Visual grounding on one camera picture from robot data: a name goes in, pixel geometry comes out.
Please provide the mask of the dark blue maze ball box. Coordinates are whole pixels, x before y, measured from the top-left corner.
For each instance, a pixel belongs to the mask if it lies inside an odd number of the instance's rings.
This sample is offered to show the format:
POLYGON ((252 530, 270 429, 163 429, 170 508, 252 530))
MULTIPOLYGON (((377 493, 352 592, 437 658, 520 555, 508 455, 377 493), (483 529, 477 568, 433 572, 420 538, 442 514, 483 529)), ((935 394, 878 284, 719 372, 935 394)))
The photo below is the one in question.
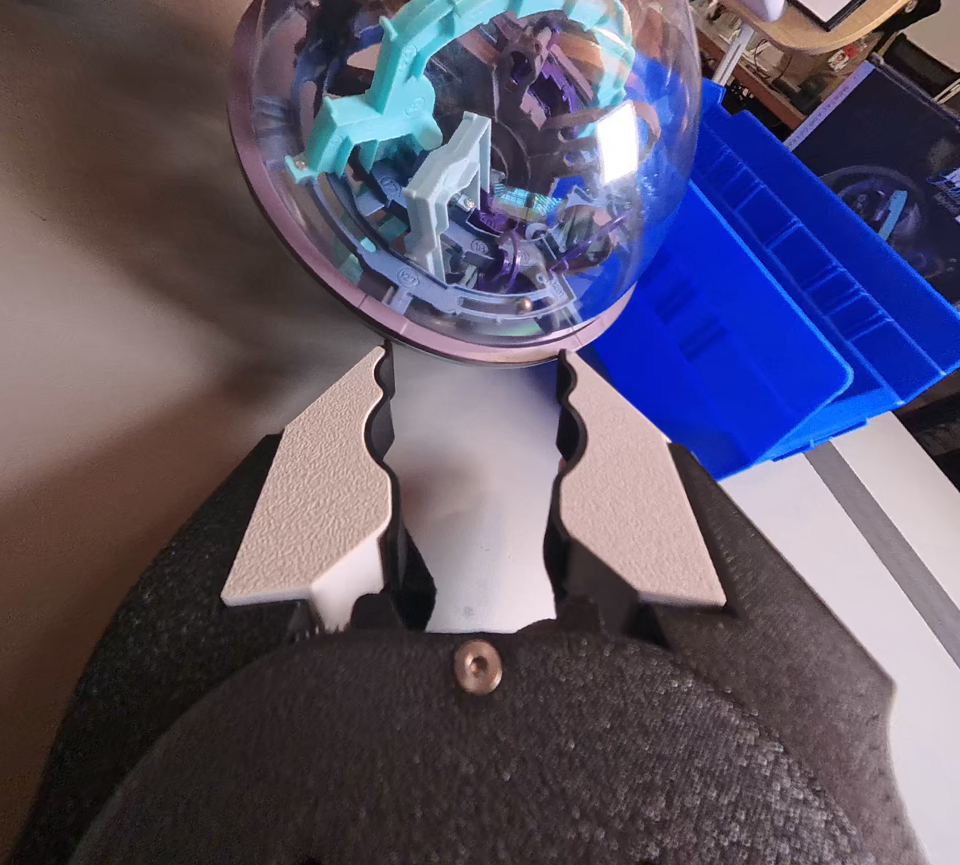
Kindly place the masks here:
POLYGON ((959 118, 871 55, 785 141, 959 307, 959 118))

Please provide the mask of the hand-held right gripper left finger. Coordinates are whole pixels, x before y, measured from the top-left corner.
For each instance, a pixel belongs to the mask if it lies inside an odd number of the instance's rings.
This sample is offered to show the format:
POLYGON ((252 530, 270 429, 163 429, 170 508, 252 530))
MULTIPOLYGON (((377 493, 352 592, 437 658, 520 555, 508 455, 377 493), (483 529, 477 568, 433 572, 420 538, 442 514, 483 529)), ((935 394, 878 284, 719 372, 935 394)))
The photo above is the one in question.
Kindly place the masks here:
POLYGON ((324 629, 346 629, 354 604, 387 584, 380 540, 392 482, 368 426, 386 398, 375 346, 284 429, 222 586, 227 607, 305 601, 324 629))

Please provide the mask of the clear maze ball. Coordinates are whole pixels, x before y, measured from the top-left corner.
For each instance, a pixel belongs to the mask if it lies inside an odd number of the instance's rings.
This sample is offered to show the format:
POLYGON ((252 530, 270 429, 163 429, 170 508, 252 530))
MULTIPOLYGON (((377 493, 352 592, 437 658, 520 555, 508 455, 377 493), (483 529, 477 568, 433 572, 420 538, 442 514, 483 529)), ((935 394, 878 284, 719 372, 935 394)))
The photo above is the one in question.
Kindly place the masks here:
POLYGON ((271 226, 383 337, 531 366, 630 301, 688 190, 688 0, 254 0, 229 127, 271 226))

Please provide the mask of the blue plastic bin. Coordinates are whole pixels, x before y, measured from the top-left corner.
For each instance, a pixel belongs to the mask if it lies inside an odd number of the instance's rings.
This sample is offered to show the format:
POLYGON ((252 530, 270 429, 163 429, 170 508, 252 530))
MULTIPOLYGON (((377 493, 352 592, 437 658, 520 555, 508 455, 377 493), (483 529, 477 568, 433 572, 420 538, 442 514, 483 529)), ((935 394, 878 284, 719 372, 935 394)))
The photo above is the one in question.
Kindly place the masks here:
POLYGON ((810 451, 958 368, 958 313, 702 81, 690 184, 621 315, 609 382, 716 479, 810 451))

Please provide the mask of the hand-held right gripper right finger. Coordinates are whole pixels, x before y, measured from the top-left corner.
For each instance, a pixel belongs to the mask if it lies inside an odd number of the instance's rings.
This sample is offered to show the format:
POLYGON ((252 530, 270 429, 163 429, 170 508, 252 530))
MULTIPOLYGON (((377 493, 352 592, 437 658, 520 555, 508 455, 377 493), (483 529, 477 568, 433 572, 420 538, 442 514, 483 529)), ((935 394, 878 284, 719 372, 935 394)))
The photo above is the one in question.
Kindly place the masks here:
POLYGON ((690 456, 576 352, 558 357, 557 610, 720 610, 727 595, 680 468, 690 456))

